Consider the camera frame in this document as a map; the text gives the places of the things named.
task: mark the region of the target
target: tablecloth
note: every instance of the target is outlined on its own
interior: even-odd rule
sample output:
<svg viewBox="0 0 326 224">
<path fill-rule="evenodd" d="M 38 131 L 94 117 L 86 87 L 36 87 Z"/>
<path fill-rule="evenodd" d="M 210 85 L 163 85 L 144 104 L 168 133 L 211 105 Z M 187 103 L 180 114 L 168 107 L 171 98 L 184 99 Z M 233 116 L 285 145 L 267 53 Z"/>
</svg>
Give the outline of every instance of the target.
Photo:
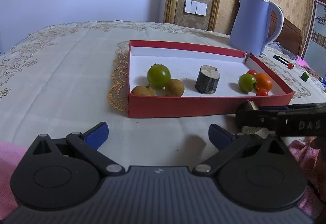
<svg viewBox="0 0 326 224">
<path fill-rule="evenodd" d="M 110 79 L 117 67 L 113 60 L 131 39 L 230 48 L 228 38 L 172 24 L 121 21 L 55 25 L 33 33 L 0 56 L 0 141 L 28 147 L 38 134 L 63 138 L 105 121 L 110 134 L 99 151 L 125 168 L 193 167 L 217 152 L 208 140 L 209 125 L 236 132 L 234 116 L 129 119 L 107 103 L 108 91 L 117 85 Z M 301 68 L 289 72 L 272 54 L 266 49 L 260 59 L 296 91 L 292 103 L 326 101 L 317 82 L 298 80 Z"/>
</svg>

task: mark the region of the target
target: red box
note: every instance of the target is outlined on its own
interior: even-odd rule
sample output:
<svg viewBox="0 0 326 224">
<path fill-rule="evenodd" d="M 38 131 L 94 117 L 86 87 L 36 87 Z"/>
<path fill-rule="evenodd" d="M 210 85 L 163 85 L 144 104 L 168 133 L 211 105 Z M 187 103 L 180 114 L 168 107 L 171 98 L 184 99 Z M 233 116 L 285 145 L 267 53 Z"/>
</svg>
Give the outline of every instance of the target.
<svg viewBox="0 0 326 224">
<path fill-rule="evenodd" d="M 137 85 L 147 85 L 147 71 L 154 64 L 168 67 L 171 78 L 185 85 L 182 97 L 139 96 L 130 91 Z M 215 94 L 200 94 L 195 82 L 202 65 L 218 68 L 221 74 Z M 238 79 L 249 69 L 266 73 L 273 79 L 269 96 L 256 97 L 239 92 Z M 293 90 L 257 57 L 239 50 L 216 46 L 164 41 L 138 41 L 129 43 L 128 116 L 130 118 L 185 117 L 234 113 L 247 101 L 258 106 L 288 105 Z"/>
</svg>

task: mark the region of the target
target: red cherry tomato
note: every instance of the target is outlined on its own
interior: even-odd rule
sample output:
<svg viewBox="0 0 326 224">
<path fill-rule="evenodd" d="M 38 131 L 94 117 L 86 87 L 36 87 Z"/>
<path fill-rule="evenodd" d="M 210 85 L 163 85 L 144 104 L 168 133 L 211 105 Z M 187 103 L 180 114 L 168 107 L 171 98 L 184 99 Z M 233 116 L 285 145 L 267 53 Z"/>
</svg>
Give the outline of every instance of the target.
<svg viewBox="0 0 326 224">
<path fill-rule="evenodd" d="M 248 74 L 251 74 L 251 75 L 254 75 L 254 76 L 256 76 L 256 75 L 257 75 L 257 72 L 256 72 L 256 71 L 254 71 L 253 69 L 251 69 L 251 70 L 247 71 L 247 73 L 248 73 Z"/>
<path fill-rule="evenodd" d="M 266 75 L 265 73 L 258 73 L 256 76 L 256 90 L 259 89 L 266 89 L 268 92 L 272 89 L 273 87 L 273 80 L 271 77 Z"/>
<path fill-rule="evenodd" d="M 268 91 L 266 89 L 259 89 L 256 93 L 256 96 L 268 96 Z"/>
</svg>

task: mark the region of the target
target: light switch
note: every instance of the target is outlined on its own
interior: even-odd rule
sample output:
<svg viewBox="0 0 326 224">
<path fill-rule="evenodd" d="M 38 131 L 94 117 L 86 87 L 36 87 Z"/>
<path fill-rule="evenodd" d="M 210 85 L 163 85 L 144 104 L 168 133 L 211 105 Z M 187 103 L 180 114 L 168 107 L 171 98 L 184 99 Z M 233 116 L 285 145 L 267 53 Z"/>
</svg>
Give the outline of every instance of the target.
<svg viewBox="0 0 326 224">
<path fill-rule="evenodd" d="M 197 4 L 197 1 L 185 0 L 185 12 L 196 14 Z"/>
<path fill-rule="evenodd" d="M 202 2 L 197 3 L 196 14 L 205 16 L 206 10 L 207 10 L 206 3 L 202 3 Z"/>
</svg>

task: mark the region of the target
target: pink cloth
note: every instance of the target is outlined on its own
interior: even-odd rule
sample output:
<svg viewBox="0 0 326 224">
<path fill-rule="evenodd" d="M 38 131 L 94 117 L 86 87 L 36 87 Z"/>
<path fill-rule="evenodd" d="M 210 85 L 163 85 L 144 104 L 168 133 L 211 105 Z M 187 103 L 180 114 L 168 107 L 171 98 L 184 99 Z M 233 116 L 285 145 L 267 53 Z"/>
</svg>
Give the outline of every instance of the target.
<svg viewBox="0 0 326 224">
<path fill-rule="evenodd" d="M 319 177 L 324 171 L 324 162 L 317 163 L 321 157 L 318 156 L 319 150 L 313 149 L 310 144 L 314 138 L 311 137 L 309 142 L 293 141 L 289 145 L 289 150 L 292 155 L 303 169 L 307 179 L 315 186 L 320 193 L 320 186 L 323 185 L 324 180 Z M 311 187 L 307 187 L 307 190 L 302 198 L 299 208 L 302 209 L 307 215 L 316 218 L 324 205 L 318 199 Z"/>
<path fill-rule="evenodd" d="M 7 142 L 0 142 L 0 220 L 18 207 L 10 190 L 10 177 L 26 150 Z"/>
<path fill-rule="evenodd" d="M 298 64 L 299 64 L 301 67 L 302 67 L 302 66 L 308 66 L 308 67 L 309 67 L 308 63 L 307 63 L 305 60 L 303 60 L 300 56 L 297 56 L 296 61 L 298 62 Z"/>
</svg>

